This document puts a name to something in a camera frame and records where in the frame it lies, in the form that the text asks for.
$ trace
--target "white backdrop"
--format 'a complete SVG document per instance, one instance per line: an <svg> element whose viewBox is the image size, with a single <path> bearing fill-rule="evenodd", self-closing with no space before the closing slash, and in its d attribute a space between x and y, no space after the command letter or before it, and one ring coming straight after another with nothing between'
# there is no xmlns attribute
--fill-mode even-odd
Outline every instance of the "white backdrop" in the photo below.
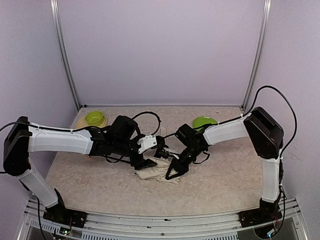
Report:
<svg viewBox="0 0 320 240"><path fill-rule="evenodd" d="M81 103L240 106L263 7L263 0L60 0Z"/></svg>

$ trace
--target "white wall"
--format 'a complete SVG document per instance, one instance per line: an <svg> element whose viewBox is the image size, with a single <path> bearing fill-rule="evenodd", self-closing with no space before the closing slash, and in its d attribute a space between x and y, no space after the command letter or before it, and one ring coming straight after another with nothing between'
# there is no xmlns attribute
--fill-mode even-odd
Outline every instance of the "white wall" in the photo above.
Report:
<svg viewBox="0 0 320 240"><path fill-rule="evenodd" d="M263 8L263 0L60 0L81 103L240 106Z"/></svg>
<svg viewBox="0 0 320 240"><path fill-rule="evenodd" d="M266 42L255 91L262 85L279 88L298 119L295 141L284 153L284 186L296 197L311 239L320 226L320 1L273 0ZM263 90L257 105L264 107L291 137L294 122L289 108L272 90Z"/></svg>
<svg viewBox="0 0 320 240"><path fill-rule="evenodd" d="M39 124L68 127L76 109L60 59L50 1L0 0L0 32L0 126L28 116ZM9 129L0 133L0 153ZM32 157L46 175L53 154ZM16 178L0 175L0 239L14 238L28 199Z"/></svg>

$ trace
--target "green bowl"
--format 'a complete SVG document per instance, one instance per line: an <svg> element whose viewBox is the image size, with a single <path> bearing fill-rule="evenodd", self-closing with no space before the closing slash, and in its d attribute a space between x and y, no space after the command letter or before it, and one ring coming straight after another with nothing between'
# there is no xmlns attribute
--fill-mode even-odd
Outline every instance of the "green bowl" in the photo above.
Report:
<svg viewBox="0 0 320 240"><path fill-rule="evenodd" d="M104 113L102 111L92 111L85 116L85 121L89 126L99 126L104 122Z"/></svg>
<svg viewBox="0 0 320 240"><path fill-rule="evenodd" d="M192 122L193 128L197 128L196 129L197 131L200 131L201 128L199 128L199 127L201 127L205 124L217 124L217 121L209 116L198 116Z"/></svg>

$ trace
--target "beige towel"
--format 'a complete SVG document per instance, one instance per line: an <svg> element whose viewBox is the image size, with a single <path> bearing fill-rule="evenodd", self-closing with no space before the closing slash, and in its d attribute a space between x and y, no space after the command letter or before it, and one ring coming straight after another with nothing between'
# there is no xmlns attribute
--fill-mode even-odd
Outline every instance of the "beige towel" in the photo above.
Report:
<svg viewBox="0 0 320 240"><path fill-rule="evenodd" d="M136 174L143 180L151 180L168 184L178 185L180 181L180 177L175 177L173 179L167 180L166 173L170 166L170 161L162 158L156 158L153 156L145 156L144 159L150 159L156 162L157 166L147 167L142 170L136 172Z"/></svg>

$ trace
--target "beige plate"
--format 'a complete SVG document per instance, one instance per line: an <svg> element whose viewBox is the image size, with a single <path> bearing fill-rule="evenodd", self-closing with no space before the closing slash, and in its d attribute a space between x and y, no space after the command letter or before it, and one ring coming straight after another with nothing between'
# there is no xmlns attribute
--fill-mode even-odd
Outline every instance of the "beige plate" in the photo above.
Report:
<svg viewBox="0 0 320 240"><path fill-rule="evenodd" d="M107 125L107 118L106 116L103 116L103 122L97 126L99 128L103 128ZM81 117L75 124L75 129L81 129L81 128L84 128L84 127L88 127L88 123L86 121L86 116L83 116Z"/></svg>

